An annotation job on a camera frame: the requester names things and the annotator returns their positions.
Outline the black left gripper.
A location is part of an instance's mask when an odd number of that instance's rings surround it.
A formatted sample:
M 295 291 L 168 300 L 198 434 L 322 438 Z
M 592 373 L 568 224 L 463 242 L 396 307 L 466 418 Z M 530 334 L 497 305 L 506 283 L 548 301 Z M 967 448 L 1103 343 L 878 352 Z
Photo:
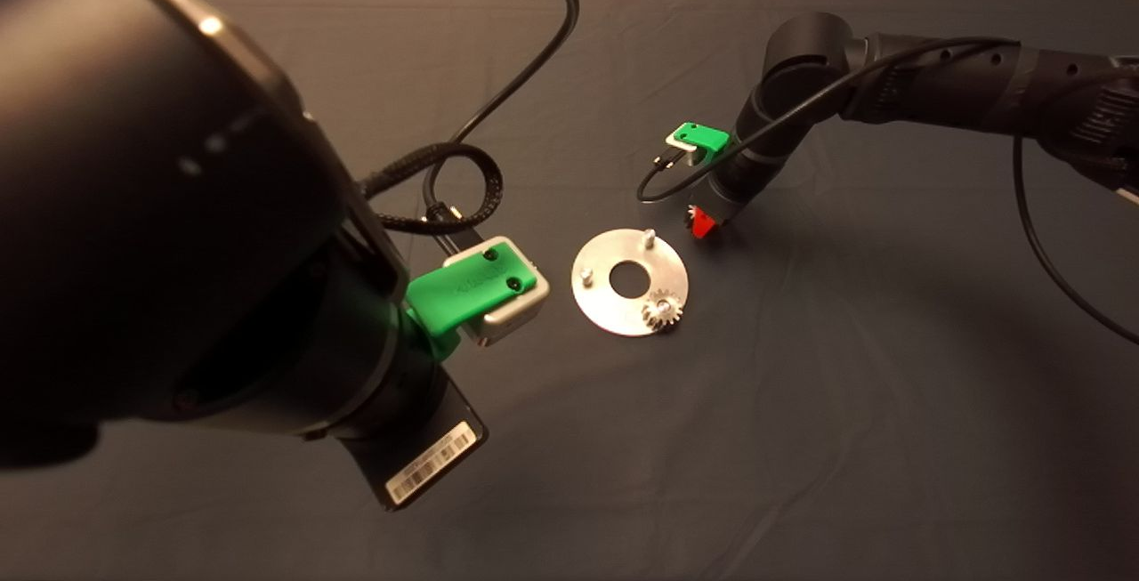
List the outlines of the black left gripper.
M 403 512 L 487 443 L 487 426 L 450 375 L 439 374 L 408 417 L 338 442 L 384 512 Z

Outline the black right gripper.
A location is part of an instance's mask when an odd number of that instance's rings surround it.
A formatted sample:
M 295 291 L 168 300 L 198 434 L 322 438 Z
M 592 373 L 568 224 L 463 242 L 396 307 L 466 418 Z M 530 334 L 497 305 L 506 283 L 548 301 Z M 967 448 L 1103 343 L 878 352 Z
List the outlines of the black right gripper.
M 686 229 L 696 240 L 707 239 L 716 226 L 726 226 L 756 196 L 753 177 L 708 175 L 703 182 L 703 208 L 688 205 Z

